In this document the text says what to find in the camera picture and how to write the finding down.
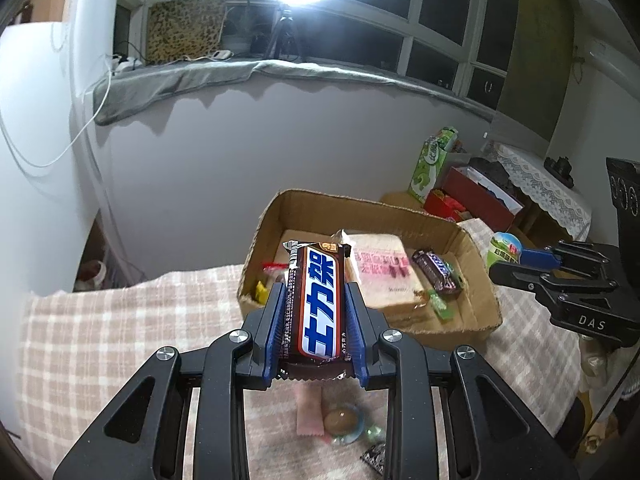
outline leopard print cushion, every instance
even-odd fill
[[[225,0],[171,0],[149,9],[146,62],[162,64],[208,56],[218,50],[225,22]]]

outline small snickers bar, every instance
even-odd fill
[[[449,266],[433,251],[418,250],[412,260],[427,277],[434,290],[442,296],[456,297],[462,288]]]

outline chocolate bar wrapper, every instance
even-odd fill
[[[455,298],[462,288],[446,262],[433,251],[420,249],[411,257],[441,296]]]
[[[360,459],[370,465],[379,475],[383,475],[385,473],[385,449],[384,442],[374,444],[364,452]]]
[[[280,375],[337,379],[353,375],[346,351],[344,257],[341,244],[291,241]]]

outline cable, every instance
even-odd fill
[[[62,23],[63,27],[65,27],[65,37],[62,38],[62,44],[60,45],[60,47],[56,47],[56,41],[53,38],[53,30],[56,28],[57,23],[56,22],[52,22],[51,23],[51,30],[49,32],[49,39],[51,41],[51,48],[53,49],[53,51],[57,54],[59,54],[60,52],[62,52],[62,49],[65,47],[66,45],[66,40],[68,40],[68,28],[66,27],[66,23]]]
[[[140,56],[140,59],[146,63],[146,57],[144,57],[144,56],[142,55],[142,52],[140,52],[140,49],[139,49],[138,47],[136,47],[133,43],[131,43],[129,40],[122,40],[122,41],[119,41],[119,42],[116,44],[116,48],[118,48],[118,47],[119,47],[121,44],[123,44],[123,43],[127,43],[128,45],[132,46],[132,47],[133,47],[133,50],[135,50],[135,51],[138,53],[138,55]]]
[[[626,367],[625,373],[622,374],[622,377],[620,377],[620,380],[618,381],[616,386],[614,386],[613,390],[609,394],[609,397],[607,397],[607,400],[604,401],[604,404],[600,408],[600,411],[596,414],[596,416],[594,416],[591,419],[591,423],[588,425],[587,429],[584,430],[584,433],[582,434],[580,439],[578,439],[578,442],[576,442],[575,445],[572,447],[572,449],[571,449],[571,451],[569,453],[570,456],[573,456],[575,454],[575,452],[578,451],[578,448],[580,447],[580,443],[587,437],[587,435],[591,431],[591,428],[593,427],[593,425],[598,420],[599,416],[602,415],[602,412],[604,412],[604,409],[610,403],[611,399],[616,394],[616,392],[618,391],[620,386],[622,386],[622,383],[625,382],[626,376],[629,375],[629,372],[631,371],[631,368],[634,367],[634,365],[636,364],[636,361],[638,360],[639,356],[640,356],[640,346],[638,346],[638,350],[636,350],[636,354],[634,355],[633,359],[631,359],[631,362],[629,363],[629,366]]]
[[[574,45],[574,59],[572,60],[571,63],[571,73],[574,76],[575,82],[578,83],[578,85],[582,82],[582,77],[584,76],[584,61],[585,59],[582,56],[578,56],[578,46]],[[578,76],[575,74],[575,66],[579,64],[580,65],[580,77],[578,78]]]
[[[112,75],[111,75],[111,67],[107,64],[106,60],[105,60],[105,65],[107,66],[107,69],[108,69],[107,76],[109,80],[107,83],[107,91],[104,93],[104,98],[102,99],[102,102],[100,103],[100,106],[98,107],[93,117],[91,117],[91,119],[89,119],[87,123],[80,129],[78,134],[73,138],[73,140],[69,143],[69,145],[62,151],[62,153],[60,153],[56,158],[54,158],[52,161],[48,162],[47,164],[35,164],[34,162],[31,162],[28,158],[26,158],[22,154],[22,152],[15,145],[15,142],[9,135],[9,131],[7,130],[6,125],[2,120],[2,113],[0,112],[0,130],[2,130],[2,136],[4,137],[4,140],[6,140],[6,143],[9,145],[9,149],[11,149],[11,151],[14,152],[15,155],[18,155],[24,162],[27,163],[27,165],[31,166],[32,168],[39,168],[39,169],[48,168],[49,166],[53,166],[57,161],[59,161],[65,155],[65,153],[71,149],[71,147],[76,143],[76,140],[80,138],[80,136],[89,127],[89,125],[95,120],[95,118],[98,116],[98,114],[101,112],[102,108],[104,107],[105,102],[107,101],[107,96],[111,91]]]

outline white wall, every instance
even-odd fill
[[[2,117],[36,163],[49,162],[70,140],[68,50],[55,51],[65,35],[61,23],[31,23],[0,38]],[[0,419],[19,434],[15,373],[24,303],[30,292],[72,289],[97,202],[71,152],[48,170],[30,170],[0,138],[0,180]]]
[[[127,256],[152,278],[243,263],[280,189],[406,189],[422,142],[448,125],[471,151],[488,128],[395,89],[256,76],[98,128],[94,145]]]
[[[629,59],[640,63],[640,52],[609,0],[572,1],[575,3],[578,22],[584,22],[588,34],[606,41]]]
[[[640,101],[593,66],[578,85],[569,79],[547,155],[568,156],[575,187],[593,207],[590,238],[618,244],[605,158],[640,160]]]

